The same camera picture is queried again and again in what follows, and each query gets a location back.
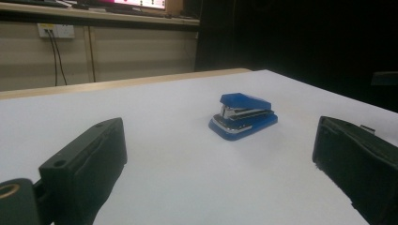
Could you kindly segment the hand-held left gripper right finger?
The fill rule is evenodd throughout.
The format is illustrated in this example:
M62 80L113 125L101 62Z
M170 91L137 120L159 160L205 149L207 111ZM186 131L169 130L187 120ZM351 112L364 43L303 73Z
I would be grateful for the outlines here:
M362 127L322 116L312 160L370 225L398 225L398 147Z

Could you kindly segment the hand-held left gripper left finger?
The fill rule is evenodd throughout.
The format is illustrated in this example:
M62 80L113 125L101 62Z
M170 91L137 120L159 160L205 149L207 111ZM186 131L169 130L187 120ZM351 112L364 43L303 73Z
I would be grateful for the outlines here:
M128 161L123 120L91 127L39 167L55 225L92 225Z

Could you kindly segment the blue stapler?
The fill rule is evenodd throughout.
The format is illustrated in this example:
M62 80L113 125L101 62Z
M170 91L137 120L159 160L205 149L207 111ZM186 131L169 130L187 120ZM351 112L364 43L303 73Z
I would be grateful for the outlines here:
M278 122L271 103L242 93L221 96L221 111L215 114L208 127L227 141L236 141Z

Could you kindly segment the wooden table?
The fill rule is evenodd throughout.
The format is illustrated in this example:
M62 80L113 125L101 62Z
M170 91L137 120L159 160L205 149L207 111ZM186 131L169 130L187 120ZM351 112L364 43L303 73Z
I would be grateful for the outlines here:
M211 71L161 75L154 77L134 78L134 79L108 81L108 82L91 82L91 83L73 84L65 86L3 91L0 92L0 100L13 99L13 98L30 98L37 96L48 96L48 95L57 95L57 94L66 94L66 93L82 93L82 92L120 88L120 87L134 86L141 84L163 83L163 82L180 81L186 79L216 77L216 76L232 75L232 74L245 73L245 72L250 72L250 70L246 68L219 69Z

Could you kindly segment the white table mat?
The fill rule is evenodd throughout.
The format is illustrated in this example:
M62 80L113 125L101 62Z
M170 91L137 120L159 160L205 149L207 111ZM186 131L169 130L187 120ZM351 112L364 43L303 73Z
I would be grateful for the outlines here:
M269 101L278 122L229 142L209 127L220 97ZM129 161L97 225L364 225L312 161L318 120L398 144L398 113L283 75L252 71L0 100L0 182L38 167L98 122L124 122Z

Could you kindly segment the black curtain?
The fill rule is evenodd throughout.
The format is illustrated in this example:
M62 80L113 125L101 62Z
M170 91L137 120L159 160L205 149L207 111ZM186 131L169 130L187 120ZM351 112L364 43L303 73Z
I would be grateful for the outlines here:
M202 0L195 68L268 69L398 113L398 0Z

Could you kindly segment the wooden shelf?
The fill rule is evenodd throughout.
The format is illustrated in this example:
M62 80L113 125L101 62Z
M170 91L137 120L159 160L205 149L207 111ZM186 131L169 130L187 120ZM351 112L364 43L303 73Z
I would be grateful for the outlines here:
M137 15L114 14L105 11L83 10L72 7L43 7L0 2L0 20L32 23L59 23L88 25L99 21L116 21L119 23L162 23L172 25L198 26L199 20L181 18L157 18Z

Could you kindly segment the white wall socket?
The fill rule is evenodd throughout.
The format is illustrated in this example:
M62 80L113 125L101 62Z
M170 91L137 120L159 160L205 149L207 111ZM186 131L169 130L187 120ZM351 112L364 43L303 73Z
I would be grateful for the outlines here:
M39 23L38 34L41 38L75 38L74 26L66 24Z

